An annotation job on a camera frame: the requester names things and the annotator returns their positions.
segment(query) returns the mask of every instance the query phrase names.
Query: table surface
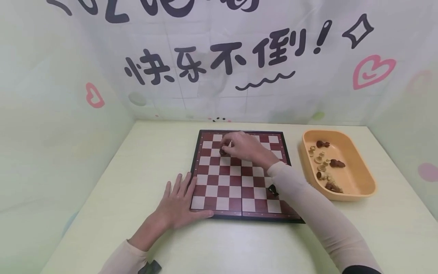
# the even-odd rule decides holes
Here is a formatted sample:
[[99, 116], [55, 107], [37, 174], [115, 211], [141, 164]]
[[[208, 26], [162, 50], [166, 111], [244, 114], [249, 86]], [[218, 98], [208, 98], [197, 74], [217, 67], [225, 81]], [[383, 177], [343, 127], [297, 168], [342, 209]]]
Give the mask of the table surface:
[[[97, 273], [156, 208], [167, 181], [190, 170], [200, 129], [282, 131], [292, 165], [309, 129], [334, 129], [355, 143], [377, 193], [334, 202], [364, 236], [385, 273], [438, 273], [438, 225], [366, 127], [137, 121], [43, 274]], [[152, 247], [161, 273], [338, 273], [305, 224], [205, 220], [168, 232]]]

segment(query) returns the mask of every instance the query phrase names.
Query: black chess piece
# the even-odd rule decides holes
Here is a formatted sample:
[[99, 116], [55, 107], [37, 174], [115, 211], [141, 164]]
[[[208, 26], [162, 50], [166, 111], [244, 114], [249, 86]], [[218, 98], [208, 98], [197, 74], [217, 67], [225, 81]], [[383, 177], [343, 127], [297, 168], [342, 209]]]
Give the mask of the black chess piece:
[[274, 184], [270, 185], [270, 186], [268, 187], [268, 189], [269, 189], [269, 191], [270, 191], [272, 194], [274, 194], [275, 197], [278, 196], [277, 188], [275, 187]]

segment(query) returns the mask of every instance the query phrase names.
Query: orange plastic tray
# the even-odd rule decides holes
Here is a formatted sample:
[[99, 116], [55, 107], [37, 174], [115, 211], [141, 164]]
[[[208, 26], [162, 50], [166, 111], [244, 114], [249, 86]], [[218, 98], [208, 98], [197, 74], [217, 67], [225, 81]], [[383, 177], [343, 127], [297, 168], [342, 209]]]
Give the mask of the orange plastic tray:
[[[317, 148], [316, 142], [329, 142], [330, 147]], [[309, 150], [315, 146], [314, 156]], [[345, 163], [345, 167], [327, 167], [327, 171], [342, 188], [344, 193], [332, 192], [325, 188], [327, 180], [318, 180], [318, 166], [314, 159], [321, 151], [325, 151], [324, 159], [336, 159]], [[309, 130], [303, 134], [299, 149], [301, 164], [307, 181], [330, 200], [355, 201], [362, 197], [370, 197], [376, 193], [376, 182], [351, 139], [339, 132], [330, 130]]]

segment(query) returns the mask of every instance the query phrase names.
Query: light chess piece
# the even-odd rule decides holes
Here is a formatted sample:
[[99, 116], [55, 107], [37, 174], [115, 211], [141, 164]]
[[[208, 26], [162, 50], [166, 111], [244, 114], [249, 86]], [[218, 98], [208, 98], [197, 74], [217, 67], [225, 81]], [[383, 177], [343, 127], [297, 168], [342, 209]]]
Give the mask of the light chess piece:
[[309, 149], [309, 156], [313, 157], [315, 155], [314, 151], [316, 150], [315, 146], [311, 146]]
[[316, 173], [316, 178], [318, 178], [318, 180], [320, 180], [320, 181], [325, 180], [327, 177], [328, 177], [328, 175], [325, 172], [318, 171]]
[[322, 172], [325, 172], [325, 171], [327, 170], [327, 167], [329, 166], [329, 164], [330, 164], [330, 159], [326, 159], [326, 160], [322, 163], [322, 165], [318, 166], [318, 170], [319, 170], [319, 171], [322, 171]]
[[315, 163], [321, 164], [322, 163], [322, 158], [324, 158], [324, 156], [325, 156], [325, 152], [321, 151], [319, 153], [319, 156], [315, 158]]

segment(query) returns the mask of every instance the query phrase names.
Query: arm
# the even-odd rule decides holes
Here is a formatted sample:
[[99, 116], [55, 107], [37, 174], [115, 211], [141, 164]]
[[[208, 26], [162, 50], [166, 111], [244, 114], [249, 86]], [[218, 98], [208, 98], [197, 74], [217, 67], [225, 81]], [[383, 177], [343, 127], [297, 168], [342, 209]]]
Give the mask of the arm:
[[181, 182], [178, 174], [173, 191], [167, 182], [166, 190], [157, 209], [146, 218], [137, 232], [125, 240], [108, 258], [99, 274], [137, 274], [146, 264], [147, 251], [158, 238], [170, 229], [178, 229], [196, 220], [213, 216], [212, 210], [191, 212], [190, 203], [197, 178], [191, 173]]
[[244, 132], [225, 135], [222, 144], [222, 149], [231, 156], [255, 162], [268, 171], [278, 192], [304, 219], [341, 273], [356, 265], [380, 271], [354, 225], [293, 167], [280, 162], [256, 138]]

